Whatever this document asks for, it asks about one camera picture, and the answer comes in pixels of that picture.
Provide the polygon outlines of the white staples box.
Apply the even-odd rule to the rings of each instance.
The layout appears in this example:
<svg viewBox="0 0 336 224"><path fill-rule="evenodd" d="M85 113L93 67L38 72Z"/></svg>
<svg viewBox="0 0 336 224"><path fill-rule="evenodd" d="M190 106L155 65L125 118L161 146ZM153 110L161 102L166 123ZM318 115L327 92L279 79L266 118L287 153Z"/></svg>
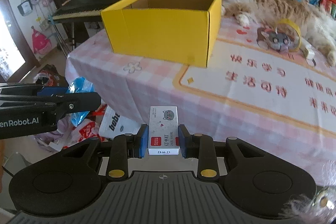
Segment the white staples box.
<svg viewBox="0 0 336 224"><path fill-rule="evenodd" d="M149 155L178 155L177 106L151 106L149 115Z"/></svg>

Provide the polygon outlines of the pink checkered table mat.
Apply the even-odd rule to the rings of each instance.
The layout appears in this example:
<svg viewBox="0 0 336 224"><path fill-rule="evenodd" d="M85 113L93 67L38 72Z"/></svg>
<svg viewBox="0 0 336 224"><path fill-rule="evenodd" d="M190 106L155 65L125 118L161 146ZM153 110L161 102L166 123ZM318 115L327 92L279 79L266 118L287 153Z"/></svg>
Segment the pink checkered table mat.
<svg viewBox="0 0 336 224"><path fill-rule="evenodd" d="M100 31L67 57L66 79L90 81L121 116L149 120L151 106L175 106L191 133L236 136L326 180L335 160L335 68L319 53L280 54L262 26L223 18L207 68L115 54Z"/></svg>

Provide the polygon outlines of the grey cat figure toy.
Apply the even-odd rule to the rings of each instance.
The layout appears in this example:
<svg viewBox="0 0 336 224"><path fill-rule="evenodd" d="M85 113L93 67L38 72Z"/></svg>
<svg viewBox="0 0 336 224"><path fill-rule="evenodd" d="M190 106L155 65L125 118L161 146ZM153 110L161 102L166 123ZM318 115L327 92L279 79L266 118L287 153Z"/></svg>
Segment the grey cat figure toy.
<svg viewBox="0 0 336 224"><path fill-rule="evenodd" d="M283 32L276 32L270 28L257 30L257 44L265 50L274 50L279 53L288 52L290 38Z"/></svg>

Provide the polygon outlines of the orange white fluffy cat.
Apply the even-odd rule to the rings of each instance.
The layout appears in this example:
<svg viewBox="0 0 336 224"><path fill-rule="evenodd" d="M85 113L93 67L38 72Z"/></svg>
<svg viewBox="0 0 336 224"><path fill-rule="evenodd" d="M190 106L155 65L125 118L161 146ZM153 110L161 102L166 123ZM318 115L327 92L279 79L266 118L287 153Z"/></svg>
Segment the orange white fluffy cat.
<svg viewBox="0 0 336 224"><path fill-rule="evenodd" d="M296 0L222 0L222 16L235 17L242 27L251 21L274 26L289 19L329 65L335 66L335 20L323 7Z"/></svg>

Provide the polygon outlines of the black electronic keyboard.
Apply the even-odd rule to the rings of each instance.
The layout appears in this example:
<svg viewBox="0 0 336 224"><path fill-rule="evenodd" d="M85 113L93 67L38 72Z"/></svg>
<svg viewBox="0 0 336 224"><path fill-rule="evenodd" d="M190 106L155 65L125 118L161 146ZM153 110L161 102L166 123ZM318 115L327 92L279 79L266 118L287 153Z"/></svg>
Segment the black electronic keyboard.
<svg viewBox="0 0 336 224"><path fill-rule="evenodd" d="M50 19L55 23L101 22L101 11L121 0L71 0Z"/></svg>

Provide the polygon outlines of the blue plastic wrapper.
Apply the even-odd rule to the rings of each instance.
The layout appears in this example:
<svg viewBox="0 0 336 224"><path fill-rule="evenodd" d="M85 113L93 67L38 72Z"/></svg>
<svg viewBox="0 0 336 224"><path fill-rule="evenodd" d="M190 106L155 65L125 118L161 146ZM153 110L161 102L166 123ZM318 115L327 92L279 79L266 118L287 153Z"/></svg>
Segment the blue plastic wrapper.
<svg viewBox="0 0 336 224"><path fill-rule="evenodd" d="M91 82L84 77L76 78L68 87L67 94L75 94L76 99L79 99L79 103L84 103L84 93L93 93L94 87ZM71 123L77 127L89 114L89 110L75 112L71 114Z"/></svg>

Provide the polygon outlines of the white plug adapter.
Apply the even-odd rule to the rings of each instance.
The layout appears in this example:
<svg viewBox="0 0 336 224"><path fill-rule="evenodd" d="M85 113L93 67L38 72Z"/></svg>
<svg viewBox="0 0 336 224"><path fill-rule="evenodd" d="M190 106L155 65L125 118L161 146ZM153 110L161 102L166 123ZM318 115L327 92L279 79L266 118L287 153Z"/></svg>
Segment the white plug adapter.
<svg viewBox="0 0 336 224"><path fill-rule="evenodd" d="M311 49L311 47L304 46L301 50L306 60L314 59L315 52Z"/></svg>

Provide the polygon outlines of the yellow tape roll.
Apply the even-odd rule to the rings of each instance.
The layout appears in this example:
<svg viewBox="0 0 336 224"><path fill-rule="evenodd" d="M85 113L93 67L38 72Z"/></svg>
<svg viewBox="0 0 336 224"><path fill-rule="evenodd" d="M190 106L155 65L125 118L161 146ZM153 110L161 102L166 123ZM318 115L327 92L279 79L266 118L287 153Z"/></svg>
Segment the yellow tape roll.
<svg viewBox="0 0 336 224"><path fill-rule="evenodd" d="M280 19L274 26L276 34L280 33L283 38L287 38L287 51L296 52L301 46L301 30L299 26L290 19Z"/></svg>

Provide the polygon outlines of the yellow cardboard box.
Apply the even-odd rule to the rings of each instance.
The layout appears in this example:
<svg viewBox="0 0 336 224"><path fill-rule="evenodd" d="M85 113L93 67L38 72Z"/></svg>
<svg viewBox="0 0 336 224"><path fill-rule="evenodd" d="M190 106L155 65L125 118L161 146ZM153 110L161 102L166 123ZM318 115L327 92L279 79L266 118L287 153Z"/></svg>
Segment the yellow cardboard box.
<svg viewBox="0 0 336 224"><path fill-rule="evenodd" d="M101 11L114 53L207 67L222 0L120 0Z"/></svg>

